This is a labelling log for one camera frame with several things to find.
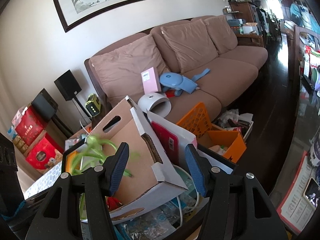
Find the orange plastic basket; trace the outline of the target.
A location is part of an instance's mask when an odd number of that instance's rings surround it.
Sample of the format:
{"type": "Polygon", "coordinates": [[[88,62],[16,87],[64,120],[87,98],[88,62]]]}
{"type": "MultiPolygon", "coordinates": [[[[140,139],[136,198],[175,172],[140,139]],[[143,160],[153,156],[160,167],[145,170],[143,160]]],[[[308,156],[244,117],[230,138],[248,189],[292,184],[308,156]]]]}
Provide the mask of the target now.
{"type": "Polygon", "coordinates": [[[208,111],[203,102],[196,104],[176,125],[188,130],[200,139],[207,131],[213,129],[208,111]]]}

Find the right sofa cushion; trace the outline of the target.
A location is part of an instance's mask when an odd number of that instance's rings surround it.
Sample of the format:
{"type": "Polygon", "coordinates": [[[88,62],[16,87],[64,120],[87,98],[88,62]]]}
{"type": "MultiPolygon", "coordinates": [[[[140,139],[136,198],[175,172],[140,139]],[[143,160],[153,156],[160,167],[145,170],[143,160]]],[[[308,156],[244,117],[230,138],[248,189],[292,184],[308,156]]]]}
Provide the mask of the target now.
{"type": "Polygon", "coordinates": [[[233,50],[238,45],[238,39],[229,26],[226,16],[212,16],[204,20],[207,32],[215,44],[218,54],[233,50]]]}

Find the left sofa cushion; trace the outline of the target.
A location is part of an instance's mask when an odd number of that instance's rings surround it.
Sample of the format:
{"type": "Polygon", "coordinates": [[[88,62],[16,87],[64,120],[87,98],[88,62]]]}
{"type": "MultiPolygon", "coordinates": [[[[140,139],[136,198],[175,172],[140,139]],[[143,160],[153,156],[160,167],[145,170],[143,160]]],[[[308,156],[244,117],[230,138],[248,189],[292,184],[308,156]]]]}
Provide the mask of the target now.
{"type": "Polygon", "coordinates": [[[144,94],[142,72],[150,68],[158,75],[170,71],[150,34],[109,53],[93,56],[90,62],[112,107],[125,96],[134,102],[140,99],[144,94]]]}

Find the orange cardboard box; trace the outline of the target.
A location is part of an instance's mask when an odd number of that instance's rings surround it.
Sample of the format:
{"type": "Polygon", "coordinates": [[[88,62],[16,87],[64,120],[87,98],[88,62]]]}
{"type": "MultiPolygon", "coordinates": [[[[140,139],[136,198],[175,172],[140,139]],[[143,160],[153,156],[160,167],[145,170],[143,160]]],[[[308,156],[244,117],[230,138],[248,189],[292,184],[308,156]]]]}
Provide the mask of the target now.
{"type": "Polygon", "coordinates": [[[235,164],[246,150],[246,144],[238,131],[208,131],[197,142],[216,153],[217,146],[220,146],[223,151],[219,155],[235,164]]]}

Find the middle sofa cushion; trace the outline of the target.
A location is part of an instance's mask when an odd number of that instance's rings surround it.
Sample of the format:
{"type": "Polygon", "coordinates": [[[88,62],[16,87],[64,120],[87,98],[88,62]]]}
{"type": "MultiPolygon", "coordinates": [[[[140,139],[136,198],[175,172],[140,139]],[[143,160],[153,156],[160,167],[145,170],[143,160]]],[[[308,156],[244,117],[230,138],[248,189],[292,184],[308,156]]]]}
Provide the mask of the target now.
{"type": "Polygon", "coordinates": [[[199,68],[218,57],[202,19],[161,27],[165,41],[174,51],[181,73],[199,68]]]}

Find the cardboard box tray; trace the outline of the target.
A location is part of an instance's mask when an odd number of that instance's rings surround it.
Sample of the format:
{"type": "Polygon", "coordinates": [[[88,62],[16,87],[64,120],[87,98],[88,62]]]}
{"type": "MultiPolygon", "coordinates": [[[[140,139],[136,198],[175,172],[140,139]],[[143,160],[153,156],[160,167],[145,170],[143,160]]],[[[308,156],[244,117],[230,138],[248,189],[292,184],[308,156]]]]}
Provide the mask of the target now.
{"type": "Polygon", "coordinates": [[[150,212],[187,190],[143,111],[129,96],[90,135],[108,139],[117,147],[122,142],[129,145],[126,169],[132,176],[122,177],[114,194],[122,206],[110,212],[113,224],[150,212]]]}

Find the red tea gift bag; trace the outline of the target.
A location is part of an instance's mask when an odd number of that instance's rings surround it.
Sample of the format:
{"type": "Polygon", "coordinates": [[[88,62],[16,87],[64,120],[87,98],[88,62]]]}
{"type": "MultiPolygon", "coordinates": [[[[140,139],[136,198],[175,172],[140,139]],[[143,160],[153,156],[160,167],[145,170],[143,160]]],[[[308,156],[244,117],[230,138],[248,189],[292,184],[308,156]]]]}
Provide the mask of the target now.
{"type": "Polygon", "coordinates": [[[29,105],[22,115],[19,124],[16,126],[15,131],[25,144],[30,146],[47,127],[47,124],[48,122],[39,115],[37,110],[32,105],[29,105]]]}

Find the brown fabric sofa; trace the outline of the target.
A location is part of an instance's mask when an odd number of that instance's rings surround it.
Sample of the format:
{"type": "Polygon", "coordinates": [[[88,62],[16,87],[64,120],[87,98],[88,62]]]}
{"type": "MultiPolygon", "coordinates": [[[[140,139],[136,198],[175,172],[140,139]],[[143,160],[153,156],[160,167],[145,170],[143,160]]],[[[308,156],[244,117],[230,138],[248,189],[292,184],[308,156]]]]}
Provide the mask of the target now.
{"type": "Polygon", "coordinates": [[[256,80],[266,63],[264,47],[240,45],[225,16],[200,16],[153,27],[148,34],[123,38],[85,61],[91,81],[111,110],[129,96],[145,94],[142,74],[175,73],[192,79],[197,88],[170,98],[170,122],[178,122],[197,103],[214,120],[256,80]]]}

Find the white dome lamp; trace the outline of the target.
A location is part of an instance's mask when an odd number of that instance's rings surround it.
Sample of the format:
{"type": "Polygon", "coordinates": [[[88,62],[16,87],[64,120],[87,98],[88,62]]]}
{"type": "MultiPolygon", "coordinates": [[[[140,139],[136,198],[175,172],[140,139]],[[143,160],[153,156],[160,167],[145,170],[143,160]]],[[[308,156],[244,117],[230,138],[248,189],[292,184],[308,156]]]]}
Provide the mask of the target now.
{"type": "Polygon", "coordinates": [[[138,100],[138,106],[144,112],[152,112],[161,117],[166,117],[171,111],[170,100],[161,93],[149,93],[138,100]]]}

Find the grey patterned fleece blanket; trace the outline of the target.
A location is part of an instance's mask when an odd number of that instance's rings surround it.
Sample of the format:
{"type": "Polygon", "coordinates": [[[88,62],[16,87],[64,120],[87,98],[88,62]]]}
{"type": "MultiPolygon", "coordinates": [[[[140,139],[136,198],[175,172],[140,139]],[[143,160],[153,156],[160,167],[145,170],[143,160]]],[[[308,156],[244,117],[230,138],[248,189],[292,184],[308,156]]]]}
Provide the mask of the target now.
{"type": "Polygon", "coordinates": [[[61,167],[62,162],[59,162],[37,181],[35,181],[35,183],[33,183],[33,185],[31,185],[31,187],[29,187],[23,194],[25,200],[53,186],[61,174],[61,167]]]}

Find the right black speaker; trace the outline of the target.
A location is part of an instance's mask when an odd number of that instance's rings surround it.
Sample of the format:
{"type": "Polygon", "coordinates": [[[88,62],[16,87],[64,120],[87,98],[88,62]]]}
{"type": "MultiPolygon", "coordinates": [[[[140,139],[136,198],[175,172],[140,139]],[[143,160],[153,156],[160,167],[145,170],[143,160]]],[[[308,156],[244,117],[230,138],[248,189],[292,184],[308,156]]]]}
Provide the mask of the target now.
{"type": "Polygon", "coordinates": [[[66,101],[71,101],[82,91],[70,70],[58,77],[54,83],[66,101]]]}

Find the pink booklet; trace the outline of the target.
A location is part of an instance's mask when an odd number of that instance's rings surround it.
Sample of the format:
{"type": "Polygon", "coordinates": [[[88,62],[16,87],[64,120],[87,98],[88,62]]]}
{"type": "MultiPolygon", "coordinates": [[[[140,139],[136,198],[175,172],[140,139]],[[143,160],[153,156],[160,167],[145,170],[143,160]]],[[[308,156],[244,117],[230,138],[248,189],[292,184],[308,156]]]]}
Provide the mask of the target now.
{"type": "Polygon", "coordinates": [[[159,75],[157,69],[151,67],[146,71],[141,72],[142,84],[144,94],[158,93],[161,91],[161,85],[159,83],[159,75]]]}

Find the left black speaker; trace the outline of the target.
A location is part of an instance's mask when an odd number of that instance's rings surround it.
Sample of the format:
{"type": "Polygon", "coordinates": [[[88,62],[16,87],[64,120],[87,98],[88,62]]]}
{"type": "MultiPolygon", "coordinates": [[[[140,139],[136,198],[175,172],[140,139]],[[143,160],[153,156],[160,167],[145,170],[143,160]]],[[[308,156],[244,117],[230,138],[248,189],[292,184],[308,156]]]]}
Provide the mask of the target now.
{"type": "Polygon", "coordinates": [[[31,105],[45,122],[49,122],[58,110],[58,104],[45,88],[37,94],[35,99],[31,102],[31,105]]]}

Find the red chocolate gift box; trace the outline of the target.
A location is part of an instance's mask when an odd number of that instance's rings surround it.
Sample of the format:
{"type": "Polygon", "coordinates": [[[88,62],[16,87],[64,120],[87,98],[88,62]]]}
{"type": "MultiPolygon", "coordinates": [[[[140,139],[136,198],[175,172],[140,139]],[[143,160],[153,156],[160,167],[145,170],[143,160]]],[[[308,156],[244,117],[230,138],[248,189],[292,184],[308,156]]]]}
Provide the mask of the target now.
{"type": "Polygon", "coordinates": [[[36,170],[46,171],[62,160],[63,148],[47,133],[27,154],[26,161],[36,170]]]}

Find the black speaker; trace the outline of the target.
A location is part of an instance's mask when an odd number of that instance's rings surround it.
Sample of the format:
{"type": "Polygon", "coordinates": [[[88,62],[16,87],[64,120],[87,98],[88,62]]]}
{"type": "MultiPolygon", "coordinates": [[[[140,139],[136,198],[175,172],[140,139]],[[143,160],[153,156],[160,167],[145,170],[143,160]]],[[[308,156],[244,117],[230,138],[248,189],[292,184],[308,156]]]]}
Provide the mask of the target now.
{"type": "Polygon", "coordinates": [[[82,91],[70,70],[58,77],[54,83],[66,101],[71,101],[82,91]]]}
{"type": "Polygon", "coordinates": [[[31,105],[45,122],[49,122],[58,110],[58,104],[45,88],[37,94],[35,99],[31,102],[31,105]]]}

